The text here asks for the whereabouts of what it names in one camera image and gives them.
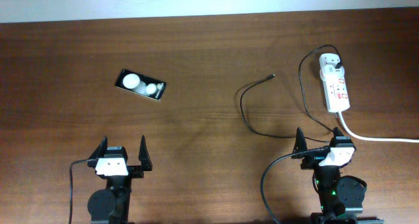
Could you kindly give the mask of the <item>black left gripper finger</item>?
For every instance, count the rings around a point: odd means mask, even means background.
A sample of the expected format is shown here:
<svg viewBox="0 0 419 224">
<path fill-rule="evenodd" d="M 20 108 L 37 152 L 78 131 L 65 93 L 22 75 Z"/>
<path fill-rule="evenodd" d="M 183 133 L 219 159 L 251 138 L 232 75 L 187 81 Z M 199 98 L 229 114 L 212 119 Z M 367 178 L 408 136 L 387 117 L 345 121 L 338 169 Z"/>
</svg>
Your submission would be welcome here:
<svg viewBox="0 0 419 224">
<path fill-rule="evenodd" d="M 94 152 L 89 156 L 88 162 L 87 162 L 88 167 L 96 167 L 98 160 L 100 158 L 103 158 L 107 150 L 107 144 L 108 144 L 108 139 L 107 139 L 107 136 L 105 136 L 101 140 L 100 144 L 96 147 Z"/>
<path fill-rule="evenodd" d="M 141 142 L 139 146 L 139 155 L 138 160 L 141 163 L 141 167 L 143 171 L 152 171 L 153 170 L 153 164 L 151 162 L 151 158 L 149 156 L 148 150 L 147 150 L 147 144 L 145 140 L 145 136 L 142 135 Z"/>
</svg>

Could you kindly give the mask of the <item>black Galaxy flip phone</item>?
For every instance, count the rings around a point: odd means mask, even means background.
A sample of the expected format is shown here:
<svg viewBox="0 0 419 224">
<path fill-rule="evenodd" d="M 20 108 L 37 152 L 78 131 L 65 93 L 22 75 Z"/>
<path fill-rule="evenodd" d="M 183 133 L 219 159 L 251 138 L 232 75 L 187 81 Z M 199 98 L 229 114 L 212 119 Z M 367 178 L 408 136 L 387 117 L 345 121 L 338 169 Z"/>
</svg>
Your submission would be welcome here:
<svg viewBox="0 0 419 224">
<path fill-rule="evenodd" d="M 167 83 L 129 69 L 122 69 L 115 86 L 133 94 L 160 101 L 167 89 Z"/>
</svg>

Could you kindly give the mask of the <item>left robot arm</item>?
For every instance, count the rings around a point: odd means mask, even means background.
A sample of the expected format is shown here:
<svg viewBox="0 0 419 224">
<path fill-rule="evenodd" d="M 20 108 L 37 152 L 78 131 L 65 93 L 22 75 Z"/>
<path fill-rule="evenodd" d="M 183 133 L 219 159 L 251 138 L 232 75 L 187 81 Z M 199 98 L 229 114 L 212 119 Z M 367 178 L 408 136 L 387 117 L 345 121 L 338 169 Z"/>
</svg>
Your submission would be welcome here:
<svg viewBox="0 0 419 224">
<path fill-rule="evenodd" d="M 108 146 L 104 137 L 88 158 L 88 166 L 106 181 L 104 189 L 94 192 L 87 204 L 91 223 L 127 223 L 132 181 L 141 179 L 145 172 L 153 170 L 145 137 L 141 137 L 138 165 L 128 165 L 124 147 Z"/>
</svg>

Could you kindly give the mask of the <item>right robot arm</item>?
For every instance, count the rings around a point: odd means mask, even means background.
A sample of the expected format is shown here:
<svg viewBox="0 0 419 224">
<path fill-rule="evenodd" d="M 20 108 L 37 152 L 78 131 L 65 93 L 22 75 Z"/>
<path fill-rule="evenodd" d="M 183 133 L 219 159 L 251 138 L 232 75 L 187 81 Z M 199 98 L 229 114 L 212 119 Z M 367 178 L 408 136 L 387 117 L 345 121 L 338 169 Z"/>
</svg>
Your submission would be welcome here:
<svg viewBox="0 0 419 224">
<path fill-rule="evenodd" d="M 306 138 L 297 128 L 292 159 L 301 159 L 301 169 L 313 170 L 312 184 L 319 196 L 320 213 L 310 215 L 311 223 L 384 223 L 377 217 L 361 217 L 367 183 L 354 176 L 342 176 L 340 170 L 348 165 L 356 147 L 348 136 L 333 129 L 329 145 L 307 148 Z"/>
</svg>

